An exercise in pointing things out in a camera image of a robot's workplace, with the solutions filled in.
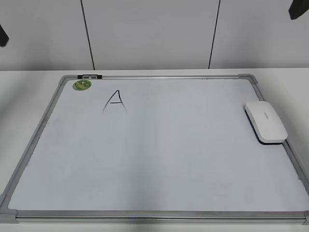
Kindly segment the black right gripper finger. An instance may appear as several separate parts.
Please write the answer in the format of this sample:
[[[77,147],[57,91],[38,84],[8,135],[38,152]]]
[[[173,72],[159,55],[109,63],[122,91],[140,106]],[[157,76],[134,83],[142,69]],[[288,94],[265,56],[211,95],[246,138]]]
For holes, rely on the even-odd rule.
[[[309,10],[309,0],[293,0],[289,8],[291,20],[296,20]]]

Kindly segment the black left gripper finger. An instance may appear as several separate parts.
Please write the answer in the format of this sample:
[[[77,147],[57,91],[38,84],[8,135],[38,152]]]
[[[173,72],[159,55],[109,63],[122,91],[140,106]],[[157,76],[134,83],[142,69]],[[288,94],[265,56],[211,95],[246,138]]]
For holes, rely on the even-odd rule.
[[[9,41],[9,37],[3,27],[0,25],[0,47],[5,47]]]

